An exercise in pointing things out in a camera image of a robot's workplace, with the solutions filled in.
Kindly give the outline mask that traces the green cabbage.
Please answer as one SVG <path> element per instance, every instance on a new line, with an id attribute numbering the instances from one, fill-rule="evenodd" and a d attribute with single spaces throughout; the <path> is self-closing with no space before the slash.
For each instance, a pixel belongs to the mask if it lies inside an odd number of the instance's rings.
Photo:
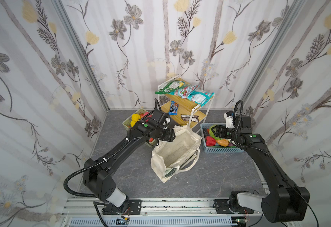
<path id="1" fill-rule="evenodd" d="M 215 140 L 221 140 L 222 138 L 218 138 L 218 137 L 215 136 L 215 127 L 216 127 L 216 125 L 213 125 L 209 128 L 209 134 Z"/>

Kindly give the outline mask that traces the red bell pepper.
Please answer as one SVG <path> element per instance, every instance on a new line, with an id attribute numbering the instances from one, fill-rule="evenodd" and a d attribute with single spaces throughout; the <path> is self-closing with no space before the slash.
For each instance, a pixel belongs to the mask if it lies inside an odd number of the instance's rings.
<path id="1" fill-rule="evenodd" d="M 217 144 L 216 140 L 211 136 L 205 137 L 205 143 L 206 143 L 206 147 L 213 147 Z"/>

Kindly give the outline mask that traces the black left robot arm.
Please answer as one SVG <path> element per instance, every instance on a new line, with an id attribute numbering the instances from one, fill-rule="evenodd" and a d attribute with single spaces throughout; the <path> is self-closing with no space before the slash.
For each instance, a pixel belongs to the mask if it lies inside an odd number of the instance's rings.
<path id="1" fill-rule="evenodd" d="M 78 197 L 98 198 L 102 202 L 112 204 L 117 213 L 126 213 L 129 197 L 117 186 L 112 175 L 121 164 L 140 146 L 150 139 L 158 142 L 173 142 L 175 131 L 169 128 L 170 115 L 161 110 L 155 99 L 155 107 L 127 131 L 127 135 L 109 152 L 97 160 L 88 159 L 84 168 L 70 174 L 63 182 L 67 193 Z M 79 193 L 69 187 L 69 181 L 83 174 L 83 184 L 91 191 L 89 194 Z"/>

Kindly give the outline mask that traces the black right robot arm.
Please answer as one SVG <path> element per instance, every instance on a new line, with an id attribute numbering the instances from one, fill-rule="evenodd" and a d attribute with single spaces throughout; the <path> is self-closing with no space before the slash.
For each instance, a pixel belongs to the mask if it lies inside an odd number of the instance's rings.
<path id="1" fill-rule="evenodd" d="M 266 180 L 270 193 L 267 196 L 244 191 L 234 191 L 229 197 L 229 209 L 233 212 L 245 208 L 258 211 L 271 223 L 304 220 L 309 205 L 310 193 L 299 187 L 276 162 L 260 134 L 253 133 L 251 117 L 243 114 L 244 103 L 239 100 L 234 110 L 227 112 L 231 121 L 217 126 L 212 132 L 216 137 L 228 139 L 245 151 L 255 162 Z"/>

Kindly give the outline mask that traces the cream canvas grocery bag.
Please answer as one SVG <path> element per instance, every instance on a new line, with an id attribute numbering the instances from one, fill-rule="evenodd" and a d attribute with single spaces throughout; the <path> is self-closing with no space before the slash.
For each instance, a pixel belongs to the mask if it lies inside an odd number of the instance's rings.
<path id="1" fill-rule="evenodd" d="M 151 168 L 165 183 L 178 173 L 191 170 L 200 157 L 201 136 L 189 125 L 174 127 L 173 142 L 160 141 L 152 150 Z"/>

